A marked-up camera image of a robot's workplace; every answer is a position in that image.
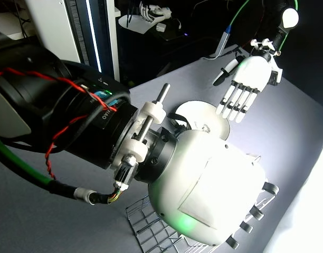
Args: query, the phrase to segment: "metal wire rack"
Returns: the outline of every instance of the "metal wire rack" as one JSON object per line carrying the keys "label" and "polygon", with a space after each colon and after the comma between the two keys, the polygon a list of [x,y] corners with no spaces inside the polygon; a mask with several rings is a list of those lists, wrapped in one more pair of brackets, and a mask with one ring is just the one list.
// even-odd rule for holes
{"label": "metal wire rack", "polygon": [[148,196],[127,207],[126,214],[143,253],[212,253],[217,249],[176,232],[154,212]]}

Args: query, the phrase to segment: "green cable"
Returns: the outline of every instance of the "green cable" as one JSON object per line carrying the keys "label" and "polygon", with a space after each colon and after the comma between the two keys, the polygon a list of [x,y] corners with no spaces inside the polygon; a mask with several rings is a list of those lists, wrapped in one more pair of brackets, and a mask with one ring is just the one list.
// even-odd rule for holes
{"label": "green cable", "polygon": [[240,7],[240,9],[237,11],[237,13],[234,15],[232,21],[230,22],[230,25],[234,23],[234,20],[236,17],[239,15],[240,11],[245,7],[245,5],[249,2],[250,0],[246,0],[246,2]]}
{"label": "green cable", "polygon": [[21,160],[18,156],[16,156],[12,151],[10,151],[0,140],[0,156],[2,159],[8,161],[10,165],[21,169],[26,175],[38,181],[40,184],[46,186],[48,185],[52,179],[47,178],[46,176],[40,174],[36,170],[34,170],[30,165]]}
{"label": "green cable", "polygon": [[[296,10],[298,10],[298,9],[299,9],[298,0],[294,0],[294,2],[295,2],[295,9],[296,9]],[[286,36],[284,37],[284,39],[283,39],[283,41],[282,41],[282,43],[281,43],[281,45],[280,45],[280,47],[279,47],[279,51],[281,51],[282,46],[283,46],[284,42],[285,42],[285,41],[286,41],[286,39],[287,39],[287,36],[288,36],[288,34],[286,34]]]}

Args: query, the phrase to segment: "gray table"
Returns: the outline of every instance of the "gray table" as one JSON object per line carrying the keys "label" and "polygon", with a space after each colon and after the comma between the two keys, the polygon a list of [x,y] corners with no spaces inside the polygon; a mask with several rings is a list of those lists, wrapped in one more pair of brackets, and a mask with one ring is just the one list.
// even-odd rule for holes
{"label": "gray table", "polygon": [[[141,107],[156,98],[165,82],[172,85],[165,99],[167,111],[190,100],[217,105],[229,85],[211,85],[231,56],[216,61],[199,60],[131,90],[133,105]],[[269,180],[280,187],[261,221],[252,220],[250,235],[238,231],[234,251],[222,245],[217,252],[262,252],[276,225],[307,178],[323,145],[323,108],[283,79],[268,86],[240,124],[231,123],[228,139],[244,152],[262,155],[260,163]],[[44,157],[15,151],[45,173]],[[112,190],[111,171],[103,171],[67,152],[52,156],[59,180],[101,192]],[[147,193],[134,181],[110,206],[89,206],[50,195],[0,164],[0,252],[100,253],[140,252],[126,221],[125,207]]]}

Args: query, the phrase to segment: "white robotic hand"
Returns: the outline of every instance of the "white robotic hand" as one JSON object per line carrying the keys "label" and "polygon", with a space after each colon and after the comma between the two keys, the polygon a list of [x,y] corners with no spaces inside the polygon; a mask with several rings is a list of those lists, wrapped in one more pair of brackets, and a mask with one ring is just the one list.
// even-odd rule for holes
{"label": "white robotic hand", "polygon": [[172,13],[168,7],[160,8],[158,5],[143,5],[142,2],[139,4],[139,10],[141,16],[152,24],[169,19]]}
{"label": "white robotic hand", "polygon": [[[260,43],[253,40],[251,45],[257,50],[265,46],[273,50],[268,39]],[[278,68],[273,58],[277,54],[278,52],[266,52],[266,55],[250,56],[243,60],[236,70],[231,86],[217,106],[216,113],[222,113],[222,117],[230,121],[241,122],[257,95],[270,81],[272,72],[276,74],[275,82],[280,83],[282,69]]]}

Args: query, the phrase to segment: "green light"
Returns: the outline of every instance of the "green light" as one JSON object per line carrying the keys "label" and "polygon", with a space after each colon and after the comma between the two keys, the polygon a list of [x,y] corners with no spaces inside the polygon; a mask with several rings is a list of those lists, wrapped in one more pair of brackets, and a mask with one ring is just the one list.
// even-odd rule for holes
{"label": "green light", "polygon": [[197,220],[192,218],[191,216],[188,216],[186,214],[182,214],[180,219],[178,220],[178,229],[180,232],[189,232],[191,231],[194,227],[195,224],[197,223]]}

